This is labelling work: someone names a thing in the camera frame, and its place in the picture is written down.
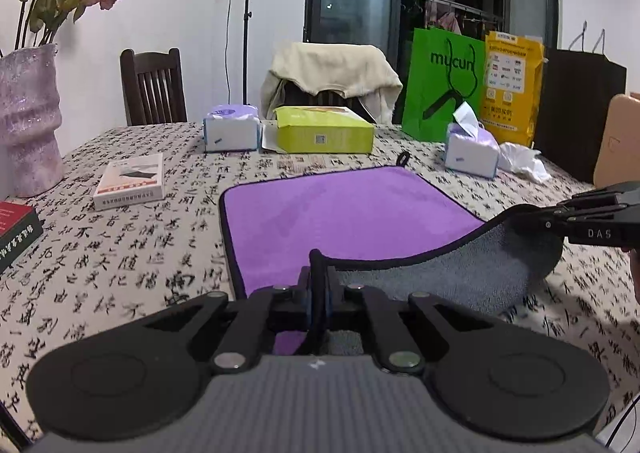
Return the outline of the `pink speckled vase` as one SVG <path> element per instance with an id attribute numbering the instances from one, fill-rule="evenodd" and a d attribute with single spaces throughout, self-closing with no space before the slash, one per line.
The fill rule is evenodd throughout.
<path id="1" fill-rule="evenodd" d="M 1 59 L 1 147 L 13 194 L 28 199 L 55 187 L 64 165 L 55 130 L 62 125 L 56 46 L 18 49 Z"/>

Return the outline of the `purple and grey towel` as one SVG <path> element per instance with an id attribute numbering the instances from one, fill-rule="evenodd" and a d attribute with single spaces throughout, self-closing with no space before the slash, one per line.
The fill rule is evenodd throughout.
<path id="1" fill-rule="evenodd" d="M 221 194 L 219 213 L 239 299 L 296 284 L 320 251 L 344 284 L 499 315 L 544 282 L 563 249 L 562 237 L 514 228 L 535 207 L 483 221 L 400 165 L 241 184 Z"/>

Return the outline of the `purple tissue pack left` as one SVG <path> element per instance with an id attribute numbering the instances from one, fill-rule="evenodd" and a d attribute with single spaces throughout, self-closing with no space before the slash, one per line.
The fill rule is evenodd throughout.
<path id="1" fill-rule="evenodd" d="M 257 150 L 262 135 L 256 106 L 224 104 L 213 108 L 203 120 L 207 153 Z"/>

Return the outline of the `lime green box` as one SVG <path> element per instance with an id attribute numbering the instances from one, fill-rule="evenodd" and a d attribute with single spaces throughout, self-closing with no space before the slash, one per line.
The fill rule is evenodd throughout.
<path id="1" fill-rule="evenodd" d="M 369 154 L 374 125 L 345 106 L 280 106 L 277 143 L 293 154 Z"/>

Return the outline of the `black paper bag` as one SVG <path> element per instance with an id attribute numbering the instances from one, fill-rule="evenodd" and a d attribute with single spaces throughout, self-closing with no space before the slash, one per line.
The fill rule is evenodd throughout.
<path id="1" fill-rule="evenodd" d="M 544 158 L 582 182 L 593 180 L 611 100 L 627 69 L 605 55 L 606 31 L 590 51 L 550 49 L 534 138 Z"/>

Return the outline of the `yellow plastic bag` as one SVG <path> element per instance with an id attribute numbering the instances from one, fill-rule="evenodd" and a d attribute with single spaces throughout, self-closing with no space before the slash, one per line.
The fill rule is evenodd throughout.
<path id="1" fill-rule="evenodd" d="M 492 31 L 485 37 L 485 48 L 480 121 L 498 143 L 529 148 L 538 117 L 544 45 L 537 39 Z"/>

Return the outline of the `green mucun paper bag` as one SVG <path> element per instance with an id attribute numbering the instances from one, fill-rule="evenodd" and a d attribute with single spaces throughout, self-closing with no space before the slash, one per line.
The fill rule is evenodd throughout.
<path id="1" fill-rule="evenodd" d="M 468 103 L 480 110 L 485 44 L 440 28 L 413 32 L 409 78 L 401 129 L 423 142 L 446 140 L 454 111 Z"/>

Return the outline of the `chair with cream cloth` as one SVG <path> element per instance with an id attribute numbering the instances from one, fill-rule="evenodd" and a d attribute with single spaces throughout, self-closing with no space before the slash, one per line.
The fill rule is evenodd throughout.
<path id="1" fill-rule="evenodd" d="M 262 88 L 259 115 L 273 117 L 284 104 L 284 86 L 294 84 L 311 96 L 333 91 L 358 99 L 382 125 L 393 119 L 402 83 L 385 54 L 372 45 L 290 43 L 273 56 Z"/>

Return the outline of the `dark wooden chair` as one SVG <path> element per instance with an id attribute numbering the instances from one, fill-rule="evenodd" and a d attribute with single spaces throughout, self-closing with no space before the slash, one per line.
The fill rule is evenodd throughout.
<path id="1" fill-rule="evenodd" d="M 119 57 L 122 94 L 129 126 L 185 123 L 180 51 L 125 49 Z"/>

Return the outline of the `crumpled white tissue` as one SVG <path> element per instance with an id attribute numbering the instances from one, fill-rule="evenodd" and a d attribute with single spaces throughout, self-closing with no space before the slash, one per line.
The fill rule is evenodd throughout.
<path id="1" fill-rule="evenodd" d="M 502 143 L 498 166 L 505 172 L 526 178 L 535 184 L 544 184 L 551 179 L 544 163 L 538 158 L 539 151 L 511 142 Z"/>

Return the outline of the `calligraphy print tablecloth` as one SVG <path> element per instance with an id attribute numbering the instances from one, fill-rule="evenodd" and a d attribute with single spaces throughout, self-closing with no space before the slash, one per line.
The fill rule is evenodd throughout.
<path id="1" fill-rule="evenodd" d="M 1 400 L 29 439 L 40 434 L 25 395 L 44 353 L 174 303 L 231 284 L 217 202 L 228 187 L 260 179 L 393 164 L 401 152 L 418 175 L 489 219 L 515 204 L 551 205 L 586 185 L 550 168 L 538 186 L 508 173 L 487 180 L 450 172 L 439 143 L 396 128 L 376 134 L 369 155 L 207 154 L 197 124 L 114 128 L 65 156 L 65 176 L 34 199 L 43 233 L 1 277 Z M 162 153 L 163 202 L 96 212 L 106 165 Z M 562 259 L 506 320 L 574 343 L 608 372 L 612 421 L 639 390 L 639 307 L 628 257 L 611 248 L 566 245 Z"/>

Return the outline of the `purple tissue pack right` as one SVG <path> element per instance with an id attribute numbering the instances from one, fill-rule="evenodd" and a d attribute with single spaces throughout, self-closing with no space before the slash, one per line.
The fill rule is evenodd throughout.
<path id="1" fill-rule="evenodd" d="M 455 172 L 492 179 L 497 175 L 500 149 L 493 135 L 463 102 L 447 128 L 445 166 Z"/>

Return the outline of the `white and red box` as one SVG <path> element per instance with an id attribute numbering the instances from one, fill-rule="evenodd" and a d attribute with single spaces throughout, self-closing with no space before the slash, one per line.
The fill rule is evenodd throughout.
<path id="1" fill-rule="evenodd" d="M 94 209 L 161 201 L 165 197 L 163 164 L 162 153 L 109 162 L 93 193 Z"/>

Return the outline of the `purple tissue pack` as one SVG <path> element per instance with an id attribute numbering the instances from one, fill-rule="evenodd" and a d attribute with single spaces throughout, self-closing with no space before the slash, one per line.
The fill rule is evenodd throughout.
<path id="1" fill-rule="evenodd" d="M 492 179 L 497 175 L 500 149 L 493 135 L 463 102 L 447 128 L 445 166 L 455 172 Z"/>
<path id="2" fill-rule="evenodd" d="M 262 135 L 256 106 L 224 104 L 213 108 L 203 120 L 207 153 L 257 150 Z"/>

